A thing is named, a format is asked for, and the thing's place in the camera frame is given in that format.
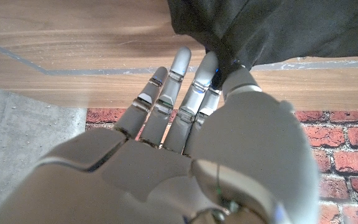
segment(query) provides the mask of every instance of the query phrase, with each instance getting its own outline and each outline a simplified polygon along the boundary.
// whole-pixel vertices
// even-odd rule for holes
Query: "wood grain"
[[[297,110],[358,110],[358,68],[252,73],[264,92]],[[188,73],[180,105],[194,73]],[[48,76],[0,54],[0,88],[58,106],[126,108],[150,74]]]
[[[169,67],[177,49],[200,64],[204,48],[175,35],[166,0],[0,0],[0,46],[47,70]],[[324,62],[355,58],[294,58]]]
[[[190,65],[197,66],[204,48],[175,35],[166,0],[0,0],[0,46],[46,70],[169,67],[182,45],[192,50]],[[252,74],[265,92],[298,110],[358,110],[358,68]],[[126,108],[150,76],[48,76],[0,53],[0,88],[59,106]],[[193,77],[185,77],[176,107]]]

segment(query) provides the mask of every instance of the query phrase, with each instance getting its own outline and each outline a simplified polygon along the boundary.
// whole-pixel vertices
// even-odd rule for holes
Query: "white robotic hand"
[[[190,56],[182,47],[169,72],[160,67],[114,130],[87,131],[44,156],[0,223],[316,223],[318,170],[291,106],[240,68],[216,110],[213,52],[159,149]]]

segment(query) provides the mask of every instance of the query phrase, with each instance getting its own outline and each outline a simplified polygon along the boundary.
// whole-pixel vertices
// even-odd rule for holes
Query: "concrete floor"
[[[62,108],[0,90],[0,204],[57,144],[85,131],[86,109]]]

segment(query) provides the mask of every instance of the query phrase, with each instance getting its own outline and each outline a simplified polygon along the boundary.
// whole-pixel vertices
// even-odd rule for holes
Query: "black fabric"
[[[358,56],[358,0],[168,0],[172,26],[218,54],[220,88],[245,65]]]

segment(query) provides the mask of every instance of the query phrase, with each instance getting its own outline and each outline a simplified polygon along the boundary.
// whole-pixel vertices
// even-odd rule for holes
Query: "robot finger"
[[[191,126],[190,133],[186,140],[185,148],[183,149],[183,155],[191,156],[193,151],[193,144],[197,138],[197,134],[201,129],[205,119],[208,118],[218,107],[221,91],[209,88],[205,93],[203,102],[201,103],[200,109],[197,112],[195,121]]]
[[[198,67],[194,80],[183,99],[178,113],[173,120],[171,128],[162,147],[181,154],[185,146],[197,111],[208,90],[211,80],[218,71],[218,58],[214,52],[208,52]]]
[[[167,77],[167,69],[159,67],[142,92],[134,99],[121,119],[114,125],[114,129],[124,133],[128,138],[134,139],[157,100]]]
[[[183,77],[186,74],[190,58],[191,52],[187,47],[182,47],[177,52],[173,59],[166,84],[162,88],[161,94],[140,135],[140,141],[152,147],[159,147],[169,117],[171,116],[173,105],[176,102]]]

